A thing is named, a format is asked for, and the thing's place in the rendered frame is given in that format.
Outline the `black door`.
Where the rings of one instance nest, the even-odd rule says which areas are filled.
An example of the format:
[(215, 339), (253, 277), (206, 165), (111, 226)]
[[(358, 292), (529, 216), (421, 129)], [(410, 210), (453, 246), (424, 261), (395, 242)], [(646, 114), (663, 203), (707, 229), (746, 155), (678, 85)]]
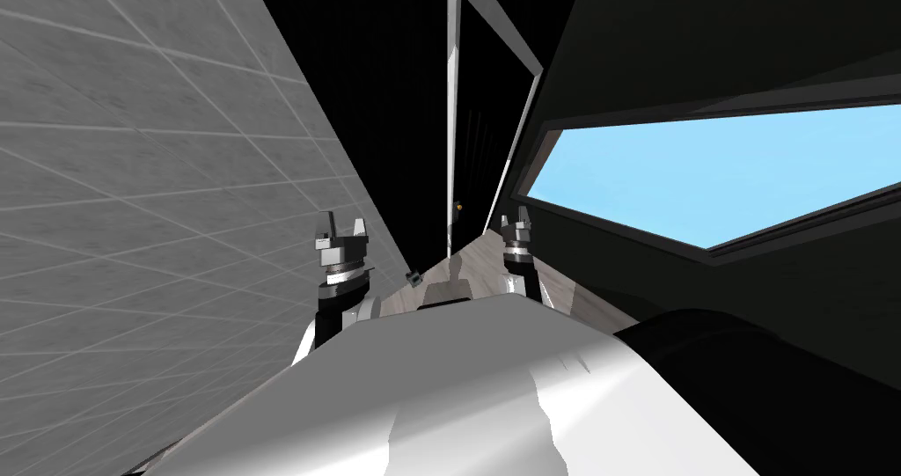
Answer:
[(534, 79), (467, 0), (459, 23), (453, 201), (460, 209), (453, 253), (486, 229)]

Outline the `black framed window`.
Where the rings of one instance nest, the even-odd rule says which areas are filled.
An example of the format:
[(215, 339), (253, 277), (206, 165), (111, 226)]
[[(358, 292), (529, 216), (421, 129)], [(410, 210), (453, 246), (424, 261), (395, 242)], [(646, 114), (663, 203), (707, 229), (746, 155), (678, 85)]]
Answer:
[(544, 123), (515, 197), (719, 266), (901, 219), (901, 93)]

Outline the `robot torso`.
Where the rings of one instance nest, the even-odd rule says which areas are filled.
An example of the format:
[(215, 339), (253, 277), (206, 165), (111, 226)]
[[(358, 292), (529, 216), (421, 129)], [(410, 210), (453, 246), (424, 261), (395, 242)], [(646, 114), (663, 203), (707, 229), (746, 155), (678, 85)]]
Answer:
[(518, 294), (360, 320), (146, 476), (759, 476), (621, 338)]

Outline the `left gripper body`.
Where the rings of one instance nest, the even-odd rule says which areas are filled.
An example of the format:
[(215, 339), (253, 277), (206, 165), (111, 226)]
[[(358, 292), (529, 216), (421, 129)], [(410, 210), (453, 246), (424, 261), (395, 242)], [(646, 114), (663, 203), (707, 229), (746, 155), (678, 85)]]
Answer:
[(315, 250), (319, 254), (322, 267), (337, 266), (364, 260), (369, 244), (368, 235), (351, 235), (327, 238), (326, 234), (314, 239)]

